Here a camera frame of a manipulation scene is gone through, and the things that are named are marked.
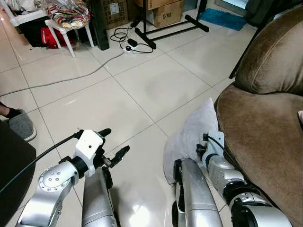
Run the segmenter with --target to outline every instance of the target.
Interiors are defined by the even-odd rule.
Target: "black cord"
[[[234,160],[234,158],[230,155],[230,153],[227,152],[227,150],[218,142],[216,141],[213,137],[207,135],[209,139],[211,139],[213,142],[218,144],[218,146],[225,152],[225,154],[228,156],[228,158],[232,161],[232,163],[236,166],[239,167],[238,163]]]
[[[119,27],[116,28],[114,31],[114,34],[110,36],[110,39],[114,42],[119,42],[120,48],[123,49],[121,43],[124,42],[126,39],[128,38],[128,31],[133,29],[133,26],[130,26],[130,21],[129,21],[129,7],[128,7],[128,0],[126,0],[126,7],[127,7],[127,20],[128,20],[128,28],[126,27]],[[134,50],[131,49],[131,51],[134,52],[138,52],[138,53],[152,53],[153,52],[153,48],[147,44],[138,44],[138,45],[144,45],[144,46],[148,46],[151,48],[151,51],[138,51],[138,50]]]
[[[65,142],[71,140],[72,138],[79,139],[82,135],[83,130],[80,130],[79,132],[67,137],[66,139],[60,141],[59,143],[53,145],[51,148],[47,149],[45,152],[43,152],[41,155],[36,157],[33,161],[31,161],[26,167],[24,167],[18,174],[16,174],[3,188],[1,188],[0,193],[2,193],[11,183],[13,183],[18,177],[20,177],[26,170],[28,170],[33,164],[35,164],[37,161],[39,161],[41,158],[43,158],[45,155],[47,155],[49,152],[57,148],[58,146],[64,144]]]
[[[138,50],[134,50],[132,49],[132,51],[135,51],[135,52],[139,52],[139,53],[152,53],[153,52],[153,48],[147,44],[137,44],[137,46],[139,45],[144,45],[144,46],[148,46],[149,48],[151,48],[151,51],[138,51]]]

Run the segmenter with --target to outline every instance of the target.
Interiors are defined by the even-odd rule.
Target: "white pillow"
[[[200,135],[209,131],[218,131],[217,115],[211,98],[196,109],[187,118],[182,128],[175,132],[165,144],[163,171],[171,186],[176,182],[174,179],[174,161],[191,158],[196,162],[201,162],[196,153],[196,144],[199,143]]]
[[[298,117],[299,117],[301,123],[303,124],[303,110],[300,110],[300,111],[298,112]]]

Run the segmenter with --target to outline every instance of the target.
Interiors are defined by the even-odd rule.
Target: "chair leg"
[[[72,57],[74,58],[75,57],[75,53],[74,53],[74,50],[71,47],[71,43],[70,43],[70,40],[68,39],[67,34],[65,33],[65,34],[62,34],[62,35],[63,35],[63,38],[64,38],[64,40],[66,42],[66,45],[67,45],[67,47],[68,47],[68,49],[69,49]]]
[[[87,36],[88,36],[88,38],[89,38],[90,46],[91,46],[91,47],[94,47],[93,39],[92,39],[92,37],[91,37],[90,30],[89,30],[89,25],[86,25],[86,26],[85,26],[85,30],[86,30]]]
[[[60,43],[59,43],[59,40],[58,40],[58,38],[57,38],[57,36],[56,36],[56,33],[55,33],[54,29],[53,29],[52,27],[50,27],[50,26],[48,26],[48,28],[49,28],[49,30],[50,30],[50,32],[51,32],[53,38],[55,39],[55,41],[56,41],[56,43],[57,43],[57,47],[60,49],[60,48],[61,48],[61,45],[60,45]]]

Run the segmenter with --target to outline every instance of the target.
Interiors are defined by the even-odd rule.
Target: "gray cable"
[[[61,82],[65,82],[65,81],[70,81],[70,80],[74,80],[74,79],[80,79],[80,78],[83,78],[83,77],[88,77],[90,76],[91,74],[97,72],[98,70],[100,70],[104,65],[106,65],[108,62],[110,62],[111,60],[115,59],[115,58],[118,58],[120,57],[121,55],[123,55],[124,52],[122,52],[121,54],[117,55],[116,57],[113,57],[113,58],[110,58],[108,59],[106,62],[104,62],[100,67],[98,67],[96,70],[94,70],[93,72],[87,74],[87,75],[84,75],[84,76],[79,76],[79,77],[74,77],[74,78],[70,78],[70,79],[63,79],[63,80],[59,80],[59,81],[56,81],[56,82],[53,82],[53,83],[49,83],[49,84],[43,84],[43,85],[37,85],[37,86],[32,86],[32,87],[26,87],[26,88],[23,88],[23,89],[20,89],[20,90],[16,90],[16,91],[11,91],[11,92],[8,92],[8,93],[5,93],[3,95],[0,95],[1,96],[6,96],[6,95],[9,95],[9,94],[12,94],[12,93],[15,93],[15,92],[19,92],[19,91],[24,91],[24,90],[28,90],[28,89],[31,89],[31,88],[36,88],[36,87],[45,87],[45,86],[49,86],[49,85],[52,85],[52,84],[57,84],[57,83],[61,83]]]

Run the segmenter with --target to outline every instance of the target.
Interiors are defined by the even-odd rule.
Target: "tile floor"
[[[2,10],[0,18],[0,101],[28,112],[37,129],[37,137],[30,142],[37,154],[77,128],[110,127],[113,132],[104,146],[108,155],[126,144],[131,146],[111,171],[114,206],[122,226],[171,227],[175,198],[162,171],[165,142],[192,111],[209,97],[216,100],[232,82],[228,76],[256,30],[246,25],[237,32],[203,22],[210,27],[209,33],[196,29],[162,39],[153,53],[126,53],[86,78],[3,96],[90,73],[121,49],[112,41],[106,51],[77,44],[76,58],[72,58],[66,48],[32,48]],[[140,40],[133,31],[129,36]],[[70,141],[41,159],[34,179],[60,158],[72,155],[75,143]],[[57,226],[81,226],[83,186],[81,180],[65,199]],[[34,180],[8,227],[15,226],[35,188]],[[228,207],[214,187],[210,188],[224,227],[231,227]]]

